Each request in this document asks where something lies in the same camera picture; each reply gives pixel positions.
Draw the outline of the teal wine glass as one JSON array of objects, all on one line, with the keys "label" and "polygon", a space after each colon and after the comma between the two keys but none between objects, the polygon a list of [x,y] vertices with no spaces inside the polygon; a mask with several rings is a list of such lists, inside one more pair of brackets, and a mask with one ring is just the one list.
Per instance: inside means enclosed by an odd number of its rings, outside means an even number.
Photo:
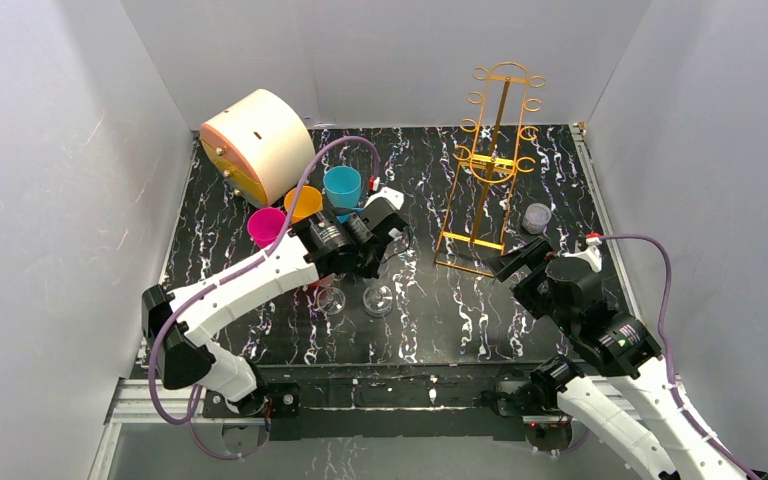
[{"label": "teal wine glass", "polygon": [[361,197],[362,177],[350,166],[328,169],[323,177],[326,197],[336,209],[354,210]]}]

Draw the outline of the orange wine glass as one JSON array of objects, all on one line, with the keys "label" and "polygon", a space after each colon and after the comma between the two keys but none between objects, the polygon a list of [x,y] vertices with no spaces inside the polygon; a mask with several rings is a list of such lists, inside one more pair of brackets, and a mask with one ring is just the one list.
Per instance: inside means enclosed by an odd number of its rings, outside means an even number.
[{"label": "orange wine glass", "polygon": [[283,206],[293,224],[323,210],[323,196],[318,189],[305,185],[296,200],[296,188],[284,196]]}]

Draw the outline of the clear wine glass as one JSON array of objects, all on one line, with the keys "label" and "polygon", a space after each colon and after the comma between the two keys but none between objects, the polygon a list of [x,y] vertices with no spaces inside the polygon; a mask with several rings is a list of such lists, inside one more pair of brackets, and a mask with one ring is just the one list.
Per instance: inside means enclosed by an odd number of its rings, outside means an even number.
[{"label": "clear wine glass", "polygon": [[331,284],[320,283],[315,297],[316,308],[326,315],[339,314],[346,304],[345,293]]},{"label": "clear wine glass", "polygon": [[363,292],[364,311],[374,318],[386,317],[393,308],[394,294],[389,285],[375,283],[368,285]]}]

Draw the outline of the clear wine glass front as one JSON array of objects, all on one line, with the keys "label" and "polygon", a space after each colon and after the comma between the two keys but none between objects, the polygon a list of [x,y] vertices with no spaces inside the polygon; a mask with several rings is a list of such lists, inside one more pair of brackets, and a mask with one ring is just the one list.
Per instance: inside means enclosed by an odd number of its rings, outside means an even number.
[{"label": "clear wine glass front", "polygon": [[345,293],[331,284],[320,283],[315,297],[316,308],[326,315],[339,314],[346,304]]}]

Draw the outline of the magenta wine glass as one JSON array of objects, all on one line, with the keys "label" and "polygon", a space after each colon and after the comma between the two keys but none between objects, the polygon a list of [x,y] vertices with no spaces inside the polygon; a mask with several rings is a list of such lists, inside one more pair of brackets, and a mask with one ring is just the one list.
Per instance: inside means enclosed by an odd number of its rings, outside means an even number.
[{"label": "magenta wine glass", "polygon": [[285,219],[285,212],[279,208],[258,209],[247,221],[247,232],[257,247],[266,248],[279,236]]}]

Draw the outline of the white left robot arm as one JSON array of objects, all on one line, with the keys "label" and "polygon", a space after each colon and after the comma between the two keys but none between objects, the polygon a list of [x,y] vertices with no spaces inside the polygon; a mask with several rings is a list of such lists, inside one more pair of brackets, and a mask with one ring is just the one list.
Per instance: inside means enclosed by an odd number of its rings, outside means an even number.
[{"label": "white left robot arm", "polygon": [[259,410],[268,389],[256,367],[215,342],[215,335],[248,312],[330,275],[375,278],[389,244],[407,230],[403,193],[384,188],[359,211],[316,212],[292,225],[266,248],[199,283],[141,296],[149,347],[150,397],[169,423],[157,388],[202,387],[220,394],[238,413]]}]

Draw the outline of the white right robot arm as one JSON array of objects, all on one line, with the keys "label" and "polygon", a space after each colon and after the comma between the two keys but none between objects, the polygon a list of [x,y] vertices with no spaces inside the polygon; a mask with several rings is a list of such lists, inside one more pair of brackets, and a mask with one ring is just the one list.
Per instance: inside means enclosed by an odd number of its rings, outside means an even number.
[{"label": "white right robot arm", "polygon": [[517,387],[485,391],[500,416],[558,413],[581,422],[643,479],[767,479],[768,472],[739,460],[718,438],[680,386],[664,323],[672,266],[652,237],[665,267],[656,329],[612,308],[602,290],[600,247],[607,235],[591,233],[585,250],[557,253],[543,237],[490,259],[503,282],[522,268],[511,292],[534,318],[549,318],[573,351],[633,407],[628,413],[603,394],[584,370],[558,354],[532,370]]}]

